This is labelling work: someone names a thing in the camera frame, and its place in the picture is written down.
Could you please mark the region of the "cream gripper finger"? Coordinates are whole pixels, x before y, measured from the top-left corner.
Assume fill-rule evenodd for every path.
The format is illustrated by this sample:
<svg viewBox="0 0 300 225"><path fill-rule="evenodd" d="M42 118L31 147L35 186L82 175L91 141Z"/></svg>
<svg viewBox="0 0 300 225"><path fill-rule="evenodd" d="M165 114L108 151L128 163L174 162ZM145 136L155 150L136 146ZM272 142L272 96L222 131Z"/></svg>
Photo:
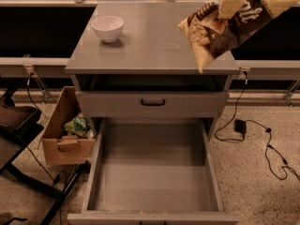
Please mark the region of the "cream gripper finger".
<svg viewBox="0 0 300 225"><path fill-rule="evenodd" d="M221 20L229 20L247 0L220 0L218 7L218 17Z"/></svg>

